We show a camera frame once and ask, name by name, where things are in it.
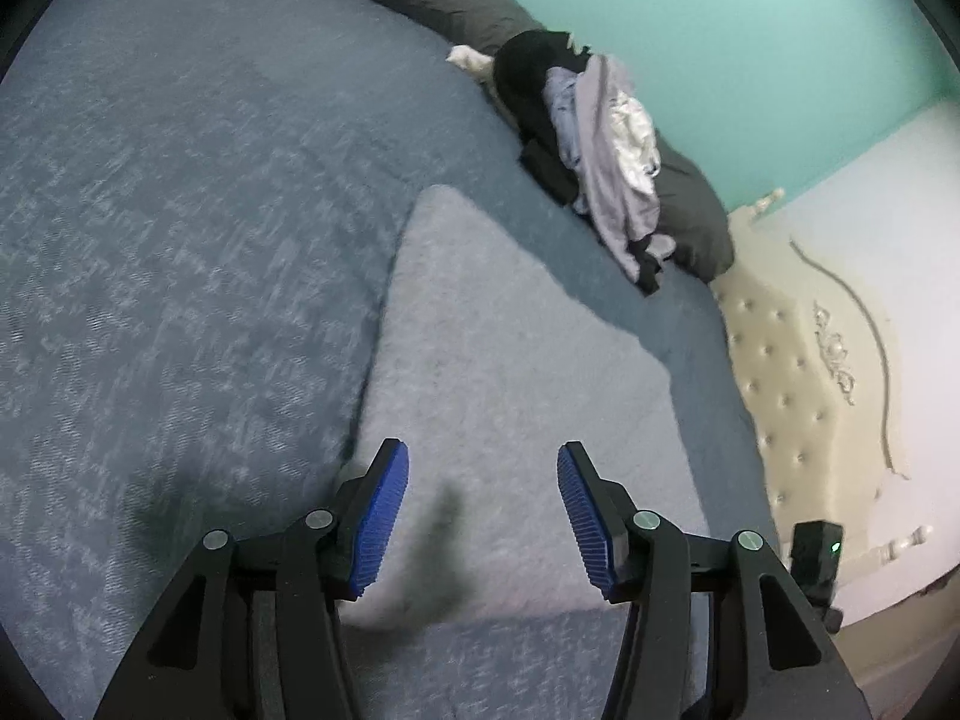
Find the lavender and black jacket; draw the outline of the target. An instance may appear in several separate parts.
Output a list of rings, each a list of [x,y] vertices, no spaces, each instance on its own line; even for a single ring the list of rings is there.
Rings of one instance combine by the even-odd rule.
[[[521,164],[586,218],[641,293],[656,293],[675,242],[659,229],[661,172],[651,115],[617,57],[533,29],[494,54],[493,87],[521,137]]]

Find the white sock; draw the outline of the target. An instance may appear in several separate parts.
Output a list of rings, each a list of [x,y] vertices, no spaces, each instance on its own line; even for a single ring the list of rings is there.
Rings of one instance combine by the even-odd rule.
[[[491,55],[483,54],[480,50],[466,46],[466,44],[452,46],[446,60],[459,70],[465,71],[477,82],[483,82],[483,80],[490,78],[494,66],[494,59]]]

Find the blue patterned bedspread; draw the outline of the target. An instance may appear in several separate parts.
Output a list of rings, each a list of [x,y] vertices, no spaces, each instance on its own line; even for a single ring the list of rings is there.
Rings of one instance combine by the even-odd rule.
[[[370,0],[53,0],[2,83],[2,622],[93,715],[185,556],[327,504],[427,188],[667,367],[704,535],[770,533],[709,289],[626,281],[448,48]],[[371,718],[592,718],[623,614],[366,629]]]

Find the grey knit sweater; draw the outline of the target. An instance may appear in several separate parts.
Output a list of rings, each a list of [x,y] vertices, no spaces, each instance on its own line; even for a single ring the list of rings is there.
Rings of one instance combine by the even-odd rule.
[[[577,440],[635,502],[704,532],[667,367],[599,319],[455,188],[416,200],[395,261],[358,449],[410,450],[366,629],[601,604],[556,484]]]

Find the cream tufted headboard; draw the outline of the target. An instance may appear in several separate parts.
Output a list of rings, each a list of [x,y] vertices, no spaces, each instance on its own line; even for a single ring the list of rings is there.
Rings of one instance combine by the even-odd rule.
[[[731,215],[715,282],[781,538],[844,530],[839,650],[882,689],[958,632],[958,107]]]

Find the dark grey long pillow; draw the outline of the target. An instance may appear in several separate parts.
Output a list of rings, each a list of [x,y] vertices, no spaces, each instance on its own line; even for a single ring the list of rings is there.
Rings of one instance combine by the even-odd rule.
[[[488,94],[519,161],[584,220],[645,293],[672,260],[709,283],[734,261],[726,210],[664,142],[617,57],[544,28],[516,0],[373,0],[451,41],[449,64]]]

